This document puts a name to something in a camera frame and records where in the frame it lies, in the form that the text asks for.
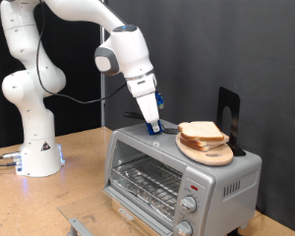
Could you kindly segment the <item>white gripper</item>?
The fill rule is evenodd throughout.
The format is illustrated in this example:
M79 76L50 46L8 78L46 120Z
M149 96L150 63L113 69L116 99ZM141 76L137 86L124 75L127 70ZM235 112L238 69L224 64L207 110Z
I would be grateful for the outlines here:
M161 125L155 98L154 81L154 74L150 74L140 79L128 81L127 86L136 99L146 122L151 123L152 130L158 133L161 131Z

